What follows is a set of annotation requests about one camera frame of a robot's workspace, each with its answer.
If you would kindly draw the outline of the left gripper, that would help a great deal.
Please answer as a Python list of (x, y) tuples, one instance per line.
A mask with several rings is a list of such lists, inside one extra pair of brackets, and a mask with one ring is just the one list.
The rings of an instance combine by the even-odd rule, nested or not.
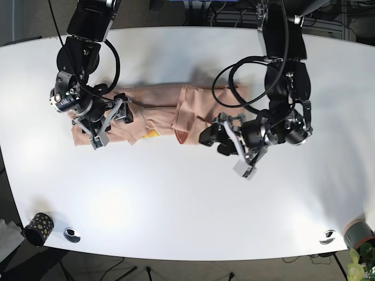
[(217, 151), (225, 156), (238, 155), (238, 162), (233, 170), (241, 177), (251, 180), (257, 172), (256, 164), (266, 154), (266, 126), (262, 120), (247, 121), (244, 114), (230, 116), (220, 114), (213, 123), (199, 135), (199, 143), (211, 147), (222, 141), (224, 131), (231, 143), (221, 143)]

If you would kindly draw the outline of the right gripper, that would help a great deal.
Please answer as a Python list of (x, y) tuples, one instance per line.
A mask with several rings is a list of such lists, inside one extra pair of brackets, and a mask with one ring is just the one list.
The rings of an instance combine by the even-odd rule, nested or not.
[(96, 150), (109, 143), (107, 132), (111, 129), (111, 121), (133, 123), (130, 102), (130, 97), (114, 97), (114, 101), (99, 101), (96, 104), (90, 101), (85, 111), (74, 115), (73, 124), (88, 135), (89, 143)]

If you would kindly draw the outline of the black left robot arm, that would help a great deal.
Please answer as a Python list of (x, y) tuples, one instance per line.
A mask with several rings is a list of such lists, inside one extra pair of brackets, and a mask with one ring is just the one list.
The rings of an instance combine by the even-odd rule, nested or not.
[[(258, 33), (264, 43), (264, 56), (248, 56), (226, 67), (228, 86), (237, 105), (213, 98), (231, 109), (244, 108), (256, 115), (250, 121), (243, 114), (218, 114), (212, 125), (199, 135), (199, 143), (218, 143), (222, 155), (237, 155), (234, 171), (251, 179), (256, 164), (270, 146), (301, 145), (312, 135), (311, 81), (306, 69), (306, 48), (302, 38), (304, 17), (287, 11), (284, 1), (261, 1), (257, 4)], [(245, 64), (267, 68), (264, 92), (250, 101), (242, 98), (234, 86), (234, 75)]]

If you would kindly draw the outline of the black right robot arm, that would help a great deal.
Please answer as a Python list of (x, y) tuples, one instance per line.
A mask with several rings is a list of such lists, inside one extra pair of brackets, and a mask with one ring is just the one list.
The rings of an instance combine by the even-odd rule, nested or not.
[[(50, 92), (50, 104), (57, 112), (73, 114), (73, 125), (88, 136), (94, 149), (109, 143), (107, 132), (111, 121), (133, 122), (130, 97), (124, 93), (108, 98), (120, 77), (120, 57), (107, 35), (117, 15), (120, 1), (78, 1), (67, 28), (68, 37), (61, 40), (57, 55), (58, 74)], [(88, 85), (90, 74), (100, 62), (101, 45), (105, 44), (115, 58), (115, 77), (111, 85)]]

